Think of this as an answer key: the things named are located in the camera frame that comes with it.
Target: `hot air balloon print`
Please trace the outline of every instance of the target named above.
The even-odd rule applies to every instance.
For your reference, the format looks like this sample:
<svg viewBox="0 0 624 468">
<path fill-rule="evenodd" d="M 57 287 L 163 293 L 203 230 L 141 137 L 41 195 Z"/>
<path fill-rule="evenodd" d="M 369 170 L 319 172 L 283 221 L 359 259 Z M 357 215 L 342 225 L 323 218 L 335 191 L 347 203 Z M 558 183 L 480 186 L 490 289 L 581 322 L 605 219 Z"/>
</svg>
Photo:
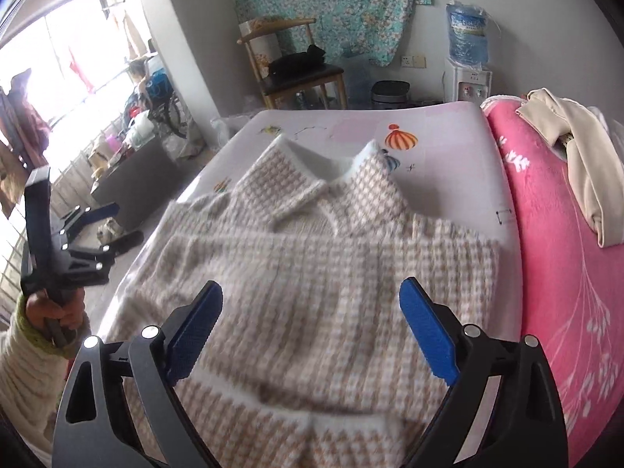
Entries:
<svg viewBox="0 0 624 468">
<path fill-rule="evenodd" d="M 401 165 L 400 161 L 398 161 L 394 156 L 389 155 L 387 149 L 382 149 L 381 152 L 386 159 L 386 166 L 390 172 L 399 168 Z"/>
<path fill-rule="evenodd" d="M 401 130 L 398 124 L 389 124 L 388 130 L 390 130 L 390 133 L 386 137 L 385 142 L 386 146 L 389 148 L 406 151 L 407 149 L 413 148 L 418 143 L 418 139 L 415 135 Z"/>
</svg>

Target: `sweater cuff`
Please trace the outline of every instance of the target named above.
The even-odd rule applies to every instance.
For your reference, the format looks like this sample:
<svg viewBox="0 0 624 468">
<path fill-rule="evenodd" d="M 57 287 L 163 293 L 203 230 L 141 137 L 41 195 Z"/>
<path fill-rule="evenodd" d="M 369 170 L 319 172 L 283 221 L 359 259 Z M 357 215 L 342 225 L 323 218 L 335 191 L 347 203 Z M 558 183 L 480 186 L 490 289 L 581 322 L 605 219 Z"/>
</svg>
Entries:
<svg viewBox="0 0 624 468">
<path fill-rule="evenodd" d="M 90 336 L 91 334 L 89 317 L 85 313 L 82 326 L 80 326 L 80 329 L 78 329 L 76 333 L 76 339 L 74 339 L 73 342 L 63 348 L 55 347 L 50 340 L 46 339 L 43 334 L 41 334 L 38 330 L 32 327 L 32 325 L 28 321 L 28 318 L 26 317 L 26 298 L 23 294 L 20 294 L 20 297 L 18 299 L 18 307 L 16 310 L 15 320 L 18 331 L 30 342 L 31 345 L 46 354 L 59 356 L 68 360 L 76 357 L 76 354 L 80 349 L 80 344 L 87 336 Z"/>
</svg>

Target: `knit sleeve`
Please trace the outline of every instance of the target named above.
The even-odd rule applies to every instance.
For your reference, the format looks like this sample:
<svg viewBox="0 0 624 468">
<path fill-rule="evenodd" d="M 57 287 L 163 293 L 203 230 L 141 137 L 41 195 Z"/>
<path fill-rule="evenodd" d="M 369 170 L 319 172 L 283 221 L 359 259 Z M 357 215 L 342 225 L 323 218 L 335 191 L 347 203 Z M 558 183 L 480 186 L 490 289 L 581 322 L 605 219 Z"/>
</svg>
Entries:
<svg viewBox="0 0 624 468">
<path fill-rule="evenodd" d="M 43 431 L 76 347 L 56 349 L 28 323 L 25 308 L 26 300 L 20 298 L 9 330 L 0 334 L 0 406 L 26 442 L 43 448 Z M 87 330 L 88 323 L 73 345 Z"/>
</svg>

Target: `pink blanket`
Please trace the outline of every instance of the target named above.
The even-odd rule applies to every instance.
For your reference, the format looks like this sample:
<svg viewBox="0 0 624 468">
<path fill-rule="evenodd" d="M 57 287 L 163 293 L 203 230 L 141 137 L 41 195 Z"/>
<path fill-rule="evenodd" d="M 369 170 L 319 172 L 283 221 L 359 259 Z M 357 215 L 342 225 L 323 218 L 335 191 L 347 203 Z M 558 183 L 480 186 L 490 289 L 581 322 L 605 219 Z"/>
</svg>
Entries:
<svg viewBox="0 0 624 468">
<path fill-rule="evenodd" d="M 601 250 L 572 195 L 566 163 L 519 116 L 486 108 L 511 188 L 522 247 L 522 333 L 541 341 L 564 408 L 570 466 L 624 395 L 624 245 Z"/>
</svg>

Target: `beige cloth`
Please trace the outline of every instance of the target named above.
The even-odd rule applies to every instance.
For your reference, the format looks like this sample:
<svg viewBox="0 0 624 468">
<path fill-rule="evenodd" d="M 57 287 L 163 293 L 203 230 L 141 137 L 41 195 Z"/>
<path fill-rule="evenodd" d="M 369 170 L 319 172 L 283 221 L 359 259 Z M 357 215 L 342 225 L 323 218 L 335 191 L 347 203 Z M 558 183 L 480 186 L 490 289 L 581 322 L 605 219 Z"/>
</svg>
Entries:
<svg viewBox="0 0 624 468">
<path fill-rule="evenodd" d="M 277 137 L 232 191 L 172 204 L 152 237 L 110 339 L 221 285 L 176 392 L 225 468 L 399 466 L 446 391 L 402 315 L 402 280 L 477 324 L 495 286 L 497 245 L 412 212 L 376 143 L 329 160 Z M 156 456 L 133 394 L 129 406 Z"/>
<path fill-rule="evenodd" d="M 568 179 L 587 223 L 598 234 L 598 246 L 624 242 L 624 169 L 600 120 L 574 100 L 547 89 L 528 94 L 518 115 L 553 146 L 571 133 L 567 143 Z"/>
</svg>

